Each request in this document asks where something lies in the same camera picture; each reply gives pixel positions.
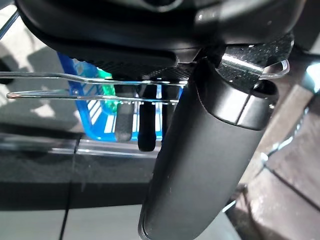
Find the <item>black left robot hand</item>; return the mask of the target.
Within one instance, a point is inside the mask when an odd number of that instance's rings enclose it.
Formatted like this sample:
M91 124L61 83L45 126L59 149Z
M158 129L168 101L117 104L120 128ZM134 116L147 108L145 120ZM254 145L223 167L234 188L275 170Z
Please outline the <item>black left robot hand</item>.
M157 156L138 231L193 240L235 190L277 103L303 0L18 0L52 49L126 81L188 80Z

